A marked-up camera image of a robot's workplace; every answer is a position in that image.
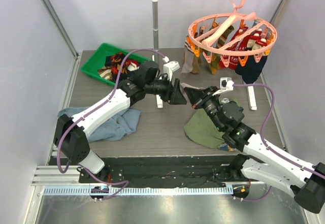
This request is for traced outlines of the beige grey sock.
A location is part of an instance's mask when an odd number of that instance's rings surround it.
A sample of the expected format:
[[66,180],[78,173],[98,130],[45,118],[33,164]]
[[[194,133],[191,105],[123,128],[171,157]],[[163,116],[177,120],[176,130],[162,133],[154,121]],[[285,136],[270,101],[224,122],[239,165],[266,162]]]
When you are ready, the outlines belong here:
[[192,66],[193,58],[194,58],[194,52],[190,44],[187,41],[185,41],[181,76],[185,76],[186,74],[190,73],[193,70],[193,66]]
[[185,97],[187,102],[190,102],[190,100],[185,90],[203,90],[203,89],[204,89],[203,87],[195,87],[184,82],[180,83],[181,93]]

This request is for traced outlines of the black colourful argyle sock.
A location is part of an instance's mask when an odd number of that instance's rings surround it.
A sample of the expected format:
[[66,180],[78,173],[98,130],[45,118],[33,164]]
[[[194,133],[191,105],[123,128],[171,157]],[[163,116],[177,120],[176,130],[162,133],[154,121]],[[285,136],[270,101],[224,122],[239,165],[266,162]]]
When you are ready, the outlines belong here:
[[[109,69],[111,71],[111,78],[110,81],[116,82],[118,72],[121,67],[121,63],[123,59],[125,58],[125,54],[118,52],[114,55],[107,56],[105,60],[104,67]],[[123,65],[119,80],[124,80],[128,77],[128,71],[127,67],[130,65],[130,60],[127,59],[126,62]]]

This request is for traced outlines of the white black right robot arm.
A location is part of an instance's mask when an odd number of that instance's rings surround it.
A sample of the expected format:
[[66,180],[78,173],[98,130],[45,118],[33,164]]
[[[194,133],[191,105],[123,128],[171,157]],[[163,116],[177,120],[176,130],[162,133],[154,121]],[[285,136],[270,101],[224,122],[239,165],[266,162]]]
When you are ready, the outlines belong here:
[[244,114],[234,102],[221,103],[221,89],[182,85],[194,109],[203,109],[230,147],[240,151],[231,162],[232,179],[262,181],[291,196],[309,212],[319,214],[324,205],[324,163],[314,165],[265,140],[243,123]]

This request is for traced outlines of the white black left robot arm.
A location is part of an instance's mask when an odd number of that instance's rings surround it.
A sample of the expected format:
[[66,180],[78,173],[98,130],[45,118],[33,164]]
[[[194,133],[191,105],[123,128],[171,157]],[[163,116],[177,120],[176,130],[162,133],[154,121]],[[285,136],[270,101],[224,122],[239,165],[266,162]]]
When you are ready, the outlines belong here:
[[180,80],[172,78],[173,72],[179,68],[178,62],[170,61],[164,64],[163,74],[160,74],[157,63],[145,61],[130,78],[120,81],[115,91],[93,106],[72,116],[60,116],[53,140],[58,152],[62,152],[69,163],[88,169],[96,182],[104,182],[108,170],[104,161],[90,149],[88,137],[112,116],[128,109],[147,94],[157,95],[170,105],[185,105]]

